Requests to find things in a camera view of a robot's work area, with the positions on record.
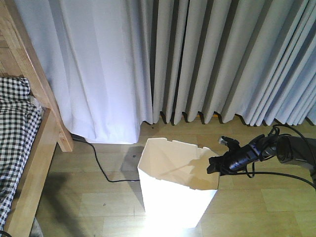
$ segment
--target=wooden floor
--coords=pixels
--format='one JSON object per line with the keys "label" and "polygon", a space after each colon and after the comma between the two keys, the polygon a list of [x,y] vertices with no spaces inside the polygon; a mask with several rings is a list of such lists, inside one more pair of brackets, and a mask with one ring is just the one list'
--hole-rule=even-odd
{"label": "wooden floor", "polygon": [[[296,128],[306,137],[316,138],[316,126],[304,122]],[[96,149],[111,179],[136,179],[137,164],[148,138],[198,144],[222,155],[226,147],[217,143],[219,136],[236,138],[245,145],[270,130],[269,126],[243,125],[238,117],[226,124],[218,118],[206,125],[198,119],[181,121],[176,126],[160,121],[155,125],[143,123],[137,144],[98,144]],[[307,170],[282,165],[277,158],[256,164],[257,170],[290,173],[310,180]],[[139,182],[107,182],[92,148],[75,142],[72,153],[56,148],[37,219],[45,237],[315,237],[316,193],[307,184],[286,177],[224,176],[195,229],[171,234],[161,228],[166,232],[163,235],[149,234]]]}

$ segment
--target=wooden bed rail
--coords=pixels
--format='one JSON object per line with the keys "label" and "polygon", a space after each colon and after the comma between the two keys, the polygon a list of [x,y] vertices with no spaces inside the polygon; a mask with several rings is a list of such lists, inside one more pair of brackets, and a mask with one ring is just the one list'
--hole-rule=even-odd
{"label": "wooden bed rail", "polygon": [[20,179],[12,210],[4,230],[13,237],[28,237],[58,139],[58,127],[51,110],[43,116],[28,162]]}
{"label": "wooden bed rail", "polygon": [[59,146],[64,152],[71,152],[74,146],[71,135],[61,120],[55,97],[13,0],[0,0],[0,56],[0,74],[23,75],[30,81],[34,96],[55,117],[60,130]]}

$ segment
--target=curtain fold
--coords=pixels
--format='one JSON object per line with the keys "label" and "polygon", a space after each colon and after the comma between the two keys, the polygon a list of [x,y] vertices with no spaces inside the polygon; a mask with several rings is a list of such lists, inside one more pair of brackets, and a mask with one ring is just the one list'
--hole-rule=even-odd
{"label": "curtain fold", "polygon": [[137,142],[142,121],[316,123],[315,0],[15,0],[66,127]]}
{"label": "curtain fold", "polygon": [[[185,12],[175,12],[179,2],[172,2],[173,14]],[[176,38],[171,32],[163,42],[155,38],[162,48],[156,49],[156,57],[151,60],[164,53],[164,64],[155,70],[163,70],[166,76],[154,78],[155,85],[163,84],[165,88],[154,87],[154,121],[162,111],[166,122],[173,118],[174,124],[183,113],[193,121],[199,112],[205,123],[214,112],[223,122],[238,114],[250,125],[271,124],[274,119],[297,125],[306,116],[315,123],[315,79],[311,76],[315,67],[308,63],[314,58],[315,3],[191,0],[184,28],[184,17],[179,20],[169,16],[169,21],[161,25],[159,18],[166,18],[159,9],[165,12],[166,8],[159,1],[158,20],[153,25],[169,31],[170,25],[179,23],[175,32],[181,31],[182,35]],[[169,44],[172,40],[179,42],[176,48]],[[176,55],[172,63],[165,50]],[[171,79],[166,64],[173,72]]]}

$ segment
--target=white paper box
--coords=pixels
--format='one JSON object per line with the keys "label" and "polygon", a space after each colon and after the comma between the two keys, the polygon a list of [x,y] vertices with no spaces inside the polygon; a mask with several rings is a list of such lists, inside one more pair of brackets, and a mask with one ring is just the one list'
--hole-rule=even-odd
{"label": "white paper box", "polygon": [[218,189],[219,173],[206,172],[214,156],[206,147],[148,139],[138,164],[146,215],[163,225],[194,228]]}

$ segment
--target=black and white checkered fabric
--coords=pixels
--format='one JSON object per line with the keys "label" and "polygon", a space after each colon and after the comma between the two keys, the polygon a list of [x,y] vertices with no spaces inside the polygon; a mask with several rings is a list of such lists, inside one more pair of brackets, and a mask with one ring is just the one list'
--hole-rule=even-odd
{"label": "black and white checkered fabric", "polygon": [[30,84],[26,78],[0,78],[0,101],[28,100]]}
{"label": "black and white checkered fabric", "polygon": [[0,78],[0,81],[0,229],[2,230],[40,125],[41,107],[31,104],[29,96],[25,97],[25,92],[30,91],[26,79]]}

